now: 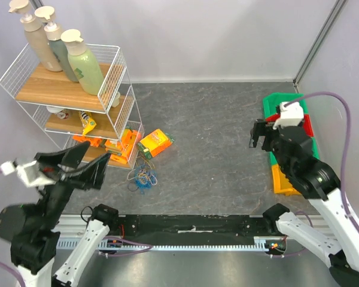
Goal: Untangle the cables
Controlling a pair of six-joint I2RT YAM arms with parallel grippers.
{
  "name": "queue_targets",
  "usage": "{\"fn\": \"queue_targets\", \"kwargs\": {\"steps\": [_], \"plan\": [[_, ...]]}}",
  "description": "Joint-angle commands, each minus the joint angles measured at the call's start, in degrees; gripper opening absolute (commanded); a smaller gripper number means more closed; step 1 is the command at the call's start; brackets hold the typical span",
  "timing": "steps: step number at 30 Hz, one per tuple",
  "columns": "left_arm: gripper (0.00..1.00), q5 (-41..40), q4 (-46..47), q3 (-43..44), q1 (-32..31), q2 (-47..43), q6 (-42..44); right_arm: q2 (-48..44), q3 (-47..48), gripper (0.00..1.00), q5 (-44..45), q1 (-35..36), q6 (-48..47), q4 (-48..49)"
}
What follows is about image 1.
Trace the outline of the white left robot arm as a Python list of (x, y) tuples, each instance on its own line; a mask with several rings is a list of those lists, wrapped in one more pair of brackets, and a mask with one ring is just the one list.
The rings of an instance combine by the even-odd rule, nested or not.
[(60, 239), (55, 227), (73, 191), (99, 190), (105, 179), (111, 155), (82, 164), (89, 147), (89, 142), (82, 142), (58, 152), (39, 152), (27, 163), (13, 160), (0, 165), (4, 176), (15, 173), (40, 194), (36, 203), (13, 204), (0, 213), (0, 239), (10, 243), (21, 286), (77, 286), (101, 241), (119, 229), (118, 210), (104, 204), (95, 207), (68, 259), (52, 271)]

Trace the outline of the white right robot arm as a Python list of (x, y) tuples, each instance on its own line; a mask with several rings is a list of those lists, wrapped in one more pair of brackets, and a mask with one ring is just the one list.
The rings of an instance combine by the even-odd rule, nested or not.
[(264, 137), (262, 150), (272, 152), (292, 186), (320, 213), (334, 234), (330, 239), (304, 224), (278, 203), (265, 211), (263, 231), (290, 236), (317, 256), (340, 286), (359, 286), (359, 234), (341, 202), (340, 180), (334, 170), (314, 157), (313, 140), (301, 126), (273, 128), (274, 123), (256, 120), (250, 134), (255, 148)]

